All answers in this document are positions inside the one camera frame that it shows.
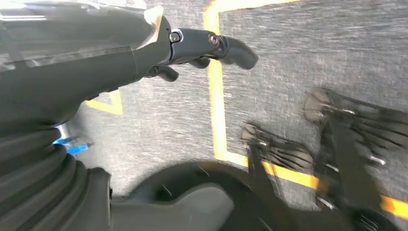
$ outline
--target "bolt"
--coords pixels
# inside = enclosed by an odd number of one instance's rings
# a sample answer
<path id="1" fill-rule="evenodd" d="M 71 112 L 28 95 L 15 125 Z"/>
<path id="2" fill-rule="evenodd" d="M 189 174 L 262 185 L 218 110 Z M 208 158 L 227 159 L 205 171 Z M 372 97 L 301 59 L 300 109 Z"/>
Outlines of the bolt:
<path id="1" fill-rule="evenodd" d="M 219 46 L 219 37 L 217 35 L 215 35 L 214 33 L 210 33 L 208 35 L 208 41 L 210 42 L 210 44 L 214 47 L 218 47 Z"/>
<path id="2" fill-rule="evenodd" d="M 180 41 L 180 35 L 177 34 L 176 32 L 171 33 L 168 38 L 170 39 L 170 42 Z"/>

